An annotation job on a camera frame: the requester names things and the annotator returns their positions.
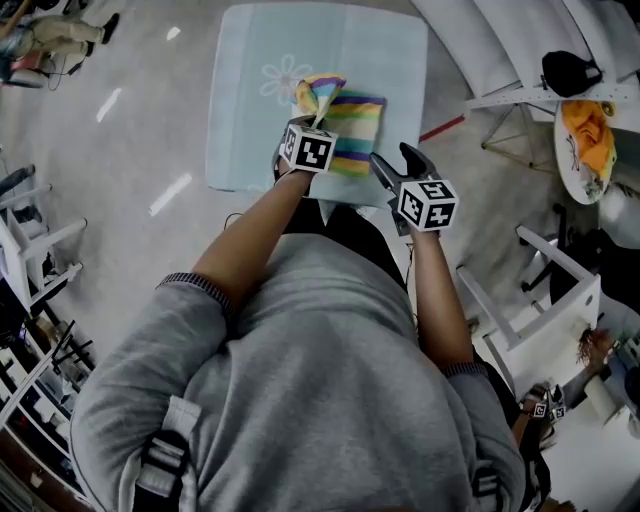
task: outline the striped towel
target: striped towel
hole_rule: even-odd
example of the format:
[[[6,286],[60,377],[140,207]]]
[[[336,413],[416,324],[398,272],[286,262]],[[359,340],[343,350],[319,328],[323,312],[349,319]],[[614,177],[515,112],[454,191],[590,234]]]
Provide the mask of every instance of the striped towel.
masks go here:
[[[345,83],[337,74],[301,80],[295,91],[292,117],[315,114],[314,125],[324,119],[323,128],[339,135],[330,171],[366,176],[386,99],[342,89]]]

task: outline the gray sweatshirt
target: gray sweatshirt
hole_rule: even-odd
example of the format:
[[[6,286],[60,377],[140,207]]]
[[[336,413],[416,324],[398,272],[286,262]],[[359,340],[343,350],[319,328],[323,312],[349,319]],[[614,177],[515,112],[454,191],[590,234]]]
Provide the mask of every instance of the gray sweatshirt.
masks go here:
[[[225,320],[201,288],[159,287],[86,383],[72,458],[116,510],[127,459],[172,395],[202,407],[189,439],[201,510],[476,510],[491,463],[504,510],[524,467],[487,378],[449,379],[417,346],[386,273],[319,235],[287,235],[246,307]]]

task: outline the black bag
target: black bag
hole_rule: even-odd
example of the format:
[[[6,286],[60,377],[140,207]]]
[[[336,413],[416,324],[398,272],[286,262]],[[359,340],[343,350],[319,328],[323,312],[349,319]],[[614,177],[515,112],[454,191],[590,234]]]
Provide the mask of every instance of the black bag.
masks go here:
[[[602,80],[602,71],[594,61],[587,62],[564,51],[542,57],[542,71],[547,85],[563,98],[583,93]]]

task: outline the fiducial marker cube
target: fiducial marker cube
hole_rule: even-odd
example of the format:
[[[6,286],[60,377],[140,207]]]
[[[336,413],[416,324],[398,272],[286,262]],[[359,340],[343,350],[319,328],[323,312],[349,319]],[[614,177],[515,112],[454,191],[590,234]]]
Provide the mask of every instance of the fiducial marker cube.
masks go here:
[[[437,231],[453,223],[459,199],[448,180],[402,184],[398,213],[418,231]]]
[[[291,169],[326,173],[337,140],[337,133],[290,124],[280,146],[280,156]]]

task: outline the white table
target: white table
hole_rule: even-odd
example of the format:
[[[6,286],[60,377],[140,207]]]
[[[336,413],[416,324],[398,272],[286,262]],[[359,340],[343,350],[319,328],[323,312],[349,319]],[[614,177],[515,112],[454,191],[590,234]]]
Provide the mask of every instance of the white table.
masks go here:
[[[330,3],[245,4],[223,17],[215,56],[206,178],[219,190],[263,192],[291,114],[297,81],[336,72],[346,89],[387,99],[376,152],[404,172],[398,145],[417,145],[427,69],[427,25],[417,17]],[[319,175],[311,197],[389,208],[370,173]]]
[[[567,192],[580,204],[588,205],[598,202],[609,186],[611,173],[609,172],[603,180],[599,192],[587,194],[586,187],[588,183],[594,181],[595,175],[586,164],[580,161],[580,147],[577,139],[569,133],[564,124],[561,102],[558,103],[554,119],[553,139],[558,171]]]
[[[7,266],[6,271],[3,271],[3,276],[20,303],[27,311],[31,311],[33,304],[63,282],[71,281],[82,269],[82,264],[71,265],[56,279],[46,285],[44,283],[42,263],[50,247],[83,230],[87,226],[87,220],[78,220],[54,233],[29,240],[10,208],[7,209],[6,215],[6,223],[0,215],[0,245]],[[31,295],[29,289],[30,277],[38,288],[35,295]]]

